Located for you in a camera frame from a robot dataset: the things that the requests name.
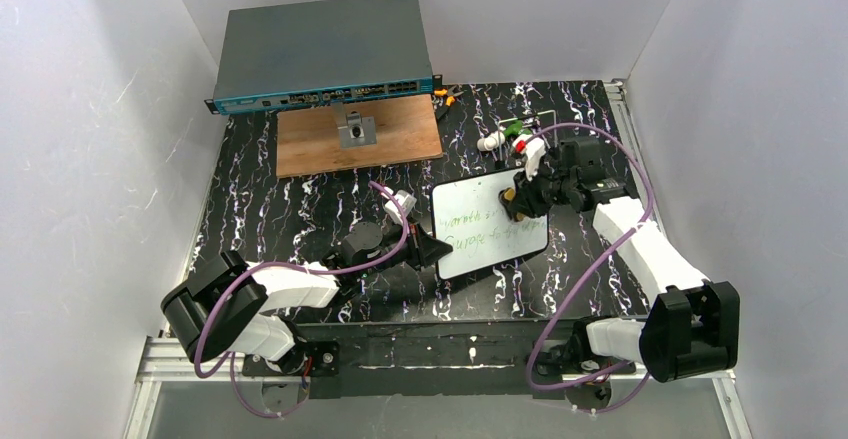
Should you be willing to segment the yellow whiteboard eraser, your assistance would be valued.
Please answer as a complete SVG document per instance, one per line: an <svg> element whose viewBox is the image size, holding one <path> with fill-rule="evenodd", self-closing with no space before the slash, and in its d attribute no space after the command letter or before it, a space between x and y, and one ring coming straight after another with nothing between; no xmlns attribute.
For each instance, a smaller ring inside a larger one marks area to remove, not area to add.
<svg viewBox="0 0 848 439"><path fill-rule="evenodd" d="M498 195L499 203L505 208L507 208L513 202L515 195L516 191L514 188L504 189Z"/></svg>

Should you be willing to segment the white dry-erase board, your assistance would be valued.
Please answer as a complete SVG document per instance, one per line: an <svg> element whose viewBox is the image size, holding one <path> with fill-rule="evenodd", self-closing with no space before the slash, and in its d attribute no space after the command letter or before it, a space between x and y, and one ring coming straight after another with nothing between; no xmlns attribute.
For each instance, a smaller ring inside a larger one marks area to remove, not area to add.
<svg viewBox="0 0 848 439"><path fill-rule="evenodd" d="M515 174L507 169L434 186L433 235L453 248L436 264L439 278L453 279L547 248L546 216L514 222L499 202Z"/></svg>

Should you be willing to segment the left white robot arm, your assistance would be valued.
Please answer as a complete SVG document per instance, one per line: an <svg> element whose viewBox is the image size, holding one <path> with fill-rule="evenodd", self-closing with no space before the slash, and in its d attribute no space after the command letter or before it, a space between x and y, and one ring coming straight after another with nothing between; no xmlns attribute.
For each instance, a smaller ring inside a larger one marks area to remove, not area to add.
<svg viewBox="0 0 848 439"><path fill-rule="evenodd" d="M302 270L258 270L237 251L225 251L167 293L160 309L194 364L238 352L286 376L329 375L331 367L318 361L335 353L334 343L309 341L277 310L333 307L349 300L371 273L398 264L420 271L452 250L416 221L387 229L362 222Z"/></svg>

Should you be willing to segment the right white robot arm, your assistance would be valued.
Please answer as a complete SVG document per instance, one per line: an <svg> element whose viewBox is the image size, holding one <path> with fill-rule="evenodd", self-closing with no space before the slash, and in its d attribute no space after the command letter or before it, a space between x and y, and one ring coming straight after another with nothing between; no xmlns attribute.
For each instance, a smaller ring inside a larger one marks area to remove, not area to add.
<svg viewBox="0 0 848 439"><path fill-rule="evenodd" d="M518 136L513 146L524 169L499 200L520 222L545 216L552 206L588 213L595 231L611 244L650 302L644 320L584 318L563 345L535 361L552 374L565 366L619 359L643 364L659 382L733 368L738 359L740 296L727 281L713 282L692 266L644 219L641 202L622 179L601 164L601 142L574 137L547 148L541 138Z"/></svg>

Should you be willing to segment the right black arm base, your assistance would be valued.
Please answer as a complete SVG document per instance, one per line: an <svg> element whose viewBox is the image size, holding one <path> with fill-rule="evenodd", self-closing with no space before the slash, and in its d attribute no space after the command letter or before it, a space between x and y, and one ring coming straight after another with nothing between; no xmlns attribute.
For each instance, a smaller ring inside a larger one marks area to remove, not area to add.
<svg viewBox="0 0 848 439"><path fill-rule="evenodd" d="M623 399L611 405L612 374L643 361L639 339L643 323L613 316L585 317L574 322L564 343L547 347L545 342L557 325L550 319L527 358L525 379L531 389L550 392L575 389L584 395L572 401L571 410L596 416L612 412L632 400L649 380L644 375Z"/></svg>

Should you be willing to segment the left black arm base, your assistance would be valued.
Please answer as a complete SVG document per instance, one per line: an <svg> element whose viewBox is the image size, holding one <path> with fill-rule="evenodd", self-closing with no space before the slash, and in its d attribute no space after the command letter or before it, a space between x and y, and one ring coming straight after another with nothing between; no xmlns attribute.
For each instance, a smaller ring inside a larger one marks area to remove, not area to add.
<svg viewBox="0 0 848 439"><path fill-rule="evenodd" d="M297 342L276 361L246 356L241 374L245 377L332 377L339 373L339 359L338 342Z"/></svg>

